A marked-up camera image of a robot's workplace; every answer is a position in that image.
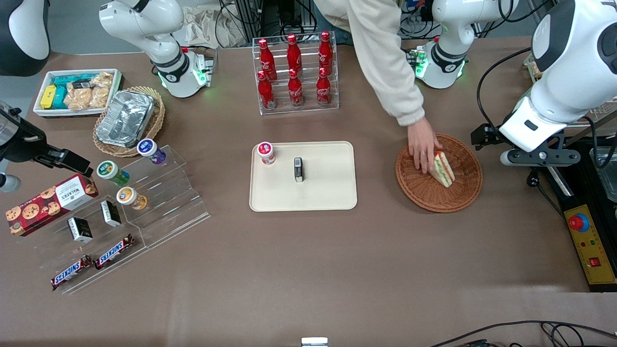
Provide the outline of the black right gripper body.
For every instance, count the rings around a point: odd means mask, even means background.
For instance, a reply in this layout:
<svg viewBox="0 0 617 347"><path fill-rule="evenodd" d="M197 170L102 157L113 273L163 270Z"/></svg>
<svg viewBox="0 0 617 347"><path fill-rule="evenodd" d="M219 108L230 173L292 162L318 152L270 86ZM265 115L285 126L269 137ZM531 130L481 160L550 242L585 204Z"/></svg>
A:
<svg viewBox="0 0 617 347"><path fill-rule="evenodd" d="M44 153L45 133L20 116L21 110L0 102L0 158L25 162Z"/></svg>

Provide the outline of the person left hand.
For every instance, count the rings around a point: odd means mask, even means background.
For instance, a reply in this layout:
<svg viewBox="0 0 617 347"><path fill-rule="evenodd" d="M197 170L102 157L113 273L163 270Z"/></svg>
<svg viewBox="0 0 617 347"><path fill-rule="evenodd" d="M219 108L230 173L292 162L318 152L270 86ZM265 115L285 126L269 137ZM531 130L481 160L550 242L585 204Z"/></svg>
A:
<svg viewBox="0 0 617 347"><path fill-rule="evenodd" d="M434 169L435 151L443 149L426 118L407 127L408 151L415 168L424 174Z"/></svg>

